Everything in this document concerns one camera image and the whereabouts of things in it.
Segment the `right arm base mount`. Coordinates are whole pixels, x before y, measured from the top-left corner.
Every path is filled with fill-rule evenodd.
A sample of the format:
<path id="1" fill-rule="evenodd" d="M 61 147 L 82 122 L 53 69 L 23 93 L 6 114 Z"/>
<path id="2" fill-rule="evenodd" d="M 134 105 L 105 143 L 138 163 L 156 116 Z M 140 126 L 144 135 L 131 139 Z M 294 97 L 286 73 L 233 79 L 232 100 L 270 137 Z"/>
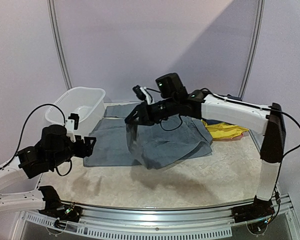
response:
<path id="1" fill-rule="evenodd" d="M 236 224 L 246 223 L 247 230 L 255 236 L 263 235 L 270 223 L 281 210 L 281 200 L 275 209 L 272 200 L 264 201 L 254 198 L 253 203 L 231 208 L 231 216 Z"/>

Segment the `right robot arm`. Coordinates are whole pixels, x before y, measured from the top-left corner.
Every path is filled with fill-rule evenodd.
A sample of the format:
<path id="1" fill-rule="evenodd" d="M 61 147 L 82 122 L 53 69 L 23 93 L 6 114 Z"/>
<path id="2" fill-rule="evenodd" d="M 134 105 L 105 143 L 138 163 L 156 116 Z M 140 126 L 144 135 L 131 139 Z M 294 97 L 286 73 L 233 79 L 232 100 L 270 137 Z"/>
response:
<path id="1" fill-rule="evenodd" d="M 153 126 L 171 116 L 180 115 L 198 120 L 217 120 L 247 128 L 263 135 L 259 151 L 261 170 L 256 191 L 256 201 L 249 206 L 252 218 L 259 218 L 268 210 L 279 178 L 284 158 L 286 139 L 283 113 L 279 104 L 257 105 L 211 93 L 208 89 L 196 89 L 187 93 L 163 90 L 163 100 L 149 104 L 142 102 L 125 118 L 129 125 Z"/>

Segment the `white plastic wash basin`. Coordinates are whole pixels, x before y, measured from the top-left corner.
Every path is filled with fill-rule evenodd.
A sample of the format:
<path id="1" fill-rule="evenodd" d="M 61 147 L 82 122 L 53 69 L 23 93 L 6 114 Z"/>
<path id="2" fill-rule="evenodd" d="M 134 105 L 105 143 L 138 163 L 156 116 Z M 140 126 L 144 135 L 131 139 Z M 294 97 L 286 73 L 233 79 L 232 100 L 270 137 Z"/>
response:
<path id="1" fill-rule="evenodd" d="M 106 91 L 102 88 L 78 86 L 66 91 L 54 103 L 65 117 L 71 113 L 79 116 L 76 135 L 88 136 L 99 121 L 104 117 L 104 97 Z"/>

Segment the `grey denim cloth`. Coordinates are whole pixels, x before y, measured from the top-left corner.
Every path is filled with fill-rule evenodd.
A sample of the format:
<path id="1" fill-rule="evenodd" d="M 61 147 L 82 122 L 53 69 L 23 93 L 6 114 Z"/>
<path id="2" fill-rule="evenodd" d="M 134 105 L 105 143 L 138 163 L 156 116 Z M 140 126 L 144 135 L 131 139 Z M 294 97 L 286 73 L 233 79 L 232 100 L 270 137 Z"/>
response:
<path id="1" fill-rule="evenodd" d="M 171 116 L 153 126 L 126 125 L 124 118 L 136 104 L 113 105 L 90 133 L 96 138 L 84 167 L 162 169 L 176 161 L 209 156 L 213 138 L 203 123 L 188 116 Z"/>

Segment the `navy blue tank top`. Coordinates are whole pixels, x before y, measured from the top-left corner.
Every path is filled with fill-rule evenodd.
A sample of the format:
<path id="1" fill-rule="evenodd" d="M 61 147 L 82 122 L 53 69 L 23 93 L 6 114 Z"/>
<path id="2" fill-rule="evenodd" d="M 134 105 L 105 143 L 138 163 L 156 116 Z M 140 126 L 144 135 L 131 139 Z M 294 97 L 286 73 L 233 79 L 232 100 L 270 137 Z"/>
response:
<path id="1" fill-rule="evenodd" d="M 232 99 L 232 100 L 242 101 L 242 98 L 240 98 L 240 97 L 238 97 L 238 96 L 233 96 L 233 95 L 231 95 L 231 94 L 220 95 L 220 97 L 227 97 L 227 98 Z M 206 118 L 203 118 L 202 120 L 203 120 L 204 122 L 206 122 L 207 125 L 217 125 L 217 124 L 222 123 L 222 121 L 215 120 L 215 119 L 206 119 Z"/>

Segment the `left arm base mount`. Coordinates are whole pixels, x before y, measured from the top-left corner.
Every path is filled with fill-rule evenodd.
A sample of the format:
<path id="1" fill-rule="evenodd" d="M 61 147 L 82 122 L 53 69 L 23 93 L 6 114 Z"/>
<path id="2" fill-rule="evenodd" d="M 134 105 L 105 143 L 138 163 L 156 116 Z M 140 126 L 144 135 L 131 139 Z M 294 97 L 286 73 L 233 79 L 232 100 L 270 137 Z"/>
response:
<path id="1" fill-rule="evenodd" d="M 70 204 L 60 203 L 59 205 L 52 203 L 49 207 L 39 210 L 38 212 L 42 215 L 55 218 L 53 223 L 54 228 L 65 230 L 68 222 L 79 222 L 83 208 L 76 205 L 75 202 L 71 202 Z"/>

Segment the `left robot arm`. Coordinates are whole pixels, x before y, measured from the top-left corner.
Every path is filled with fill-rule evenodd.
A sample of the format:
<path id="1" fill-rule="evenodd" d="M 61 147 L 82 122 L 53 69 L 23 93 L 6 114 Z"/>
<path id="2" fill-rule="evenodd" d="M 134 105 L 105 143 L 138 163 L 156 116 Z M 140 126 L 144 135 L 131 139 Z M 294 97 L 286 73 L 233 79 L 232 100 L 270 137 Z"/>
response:
<path id="1" fill-rule="evenodd" d="M 8 195 L 3 195 L 1 190 L 43 173 L 54 172 L 61 164 L 70 163 L 73 157 L 91 156 L 96 142 L 96 137 L 74 135 L 62 125 L 44 127 L 36 145 L 18 151 L 12 161 L 0 165 L 0 215 L 37 210 L 52 218 L 77 222 L 81 208 L 62 204 L 57 191 L 50 185 Z"/>

